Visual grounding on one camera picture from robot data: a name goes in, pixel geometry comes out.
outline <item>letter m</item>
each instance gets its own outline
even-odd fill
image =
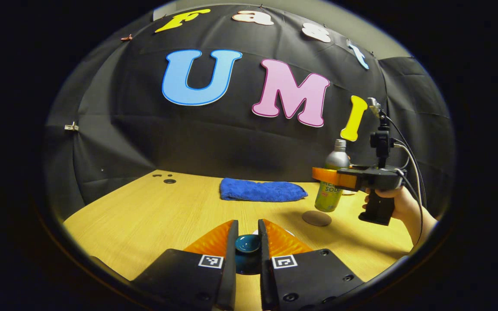
[[[297,82],[287,63],[274,59],[264,59],[261,62],[266,68],[265,86],[261,101],[253,105],[253,112],[263,117],[276,117],[279,109],[276,107],[276,96],[280,94],[285,117],[291,119],[305,102],[303,111],[297,115],[299,122],[308,126],[321,127],[324,95],[330,81],[325,77],[311,73],[297,86]]]

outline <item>orange soft finger pad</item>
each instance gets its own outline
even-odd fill
[[[228,246],[228,232],[230,232],[232,223],[233,220],[224,222],[222,225],[207,232],[204,236],[201,236],[201,238],[198,238],[197,241],[185,248],[184,251],[225,257]]]
[[[312,248],[309,248],[298,238],[285,231],[284,228],[266,219],[263,219],[263,222],[265,223],[266,234],[268,235],[268,251],[270,257],[313,251]]]

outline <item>blue letter u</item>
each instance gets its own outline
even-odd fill
[[[183,50],[170,53],[166,59],[168,67],[163,78],[163,95],[174,104],[201,106],[210,104],[222,97],[228,89],[233,62],[241,58],[241,53],[230,50],[215,50],[211,56],[216,59],[213,79],[203,89],[188,86],[188,75],[193,60],[201,56],[198,50]]]

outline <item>metal clip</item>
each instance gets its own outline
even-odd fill
[[[75,130],[76,132],[78,131],[78,126],[76,125],[75,122],[73,122],[72,125],[65,125],[65,130]]]

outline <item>blue towel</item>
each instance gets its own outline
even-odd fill
[[[220,183],[220,197],[223,200],[289,202],[307,196],[308,193],[302,187],[285,181],[255,183],[224,178]]]

